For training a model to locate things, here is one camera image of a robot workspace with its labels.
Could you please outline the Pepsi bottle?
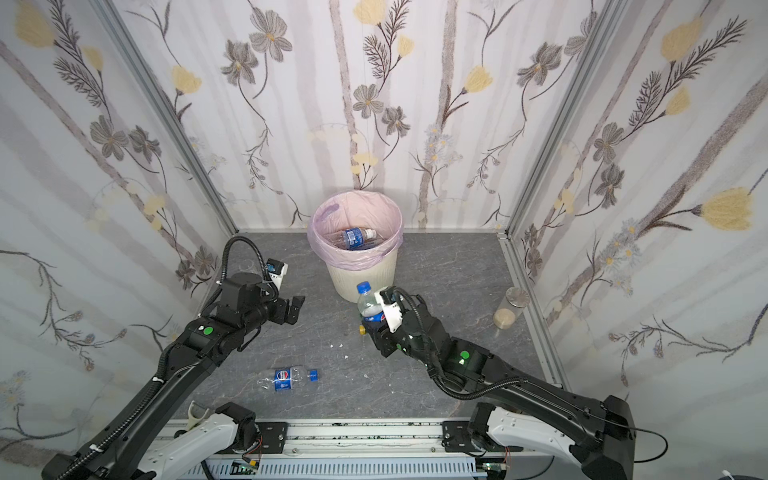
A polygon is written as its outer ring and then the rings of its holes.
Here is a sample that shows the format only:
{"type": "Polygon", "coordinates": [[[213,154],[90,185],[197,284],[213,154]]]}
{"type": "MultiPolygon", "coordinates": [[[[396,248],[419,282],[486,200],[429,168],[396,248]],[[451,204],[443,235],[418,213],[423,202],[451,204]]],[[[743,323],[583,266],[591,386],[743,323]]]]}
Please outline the Pepsi bottle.
{"type": "Polygon", "coordinates": [[[364,281],[357,285],[359,298],[357,307],[363,321],[382,322],[385,318],[382,307],[376,302],[375,292],[369,282],[364,281]]]}
{"type": "Polygon", "coordinates": [[[311,382],[308,378],[310,370],[302,366],[267,369],[259,373],[257,386],[274,392],[296,390],[311,382]]]}

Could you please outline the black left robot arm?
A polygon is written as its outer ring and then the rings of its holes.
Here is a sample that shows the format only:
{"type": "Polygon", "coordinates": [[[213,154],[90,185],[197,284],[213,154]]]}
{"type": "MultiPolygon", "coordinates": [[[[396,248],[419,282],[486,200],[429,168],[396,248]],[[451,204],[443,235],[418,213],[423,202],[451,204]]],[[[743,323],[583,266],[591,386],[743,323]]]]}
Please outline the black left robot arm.
{"type": "Polygon", "coordinates": [[[241,352],[271,322],[293,325],[304,299],[280,295],[284,263],[266,260],[250,238],[224,246],[220,276],[198,316],[160,354],[151,379],[126,407],[74,454],[57,454],[44,479],[158,479],[145,458],[183,401],[233,353],[241,352]]]}

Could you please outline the blue label bottle white cap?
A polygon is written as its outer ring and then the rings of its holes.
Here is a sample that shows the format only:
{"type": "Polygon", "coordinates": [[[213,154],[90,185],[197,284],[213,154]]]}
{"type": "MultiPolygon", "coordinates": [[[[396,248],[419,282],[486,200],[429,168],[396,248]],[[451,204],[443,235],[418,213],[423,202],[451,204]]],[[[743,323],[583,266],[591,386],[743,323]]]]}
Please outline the blue label bottle white cap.
{"type": "Polygon", "coordinates": [[[382,241],[378,232],[370,228],[348,228],[333,233],[330,242],[343,250],[365,250],[377,246],[382,241]]]}

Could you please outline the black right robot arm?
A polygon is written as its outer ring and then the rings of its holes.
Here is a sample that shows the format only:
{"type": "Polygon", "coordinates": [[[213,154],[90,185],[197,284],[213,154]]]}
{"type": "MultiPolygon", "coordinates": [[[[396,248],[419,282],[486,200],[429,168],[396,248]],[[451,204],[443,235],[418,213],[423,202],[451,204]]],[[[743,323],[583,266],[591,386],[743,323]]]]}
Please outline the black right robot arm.
{"type": "Polygon", "coordinates": [[[362,327],[383,357],[400,351],[419,361],[446,395],[477,403],[471,426],[485,445],[507,447],[515,410],[546,425],[524,437],[531,447],[552,444],[554,457],[577,464],[589,479],[630,479],[641,428],[629,404],[615,396],[603,400],[568,392],[540,380],[473,342],[450,335],[419,295],[391,286],[374,291],[358,287],[362,327]]]}

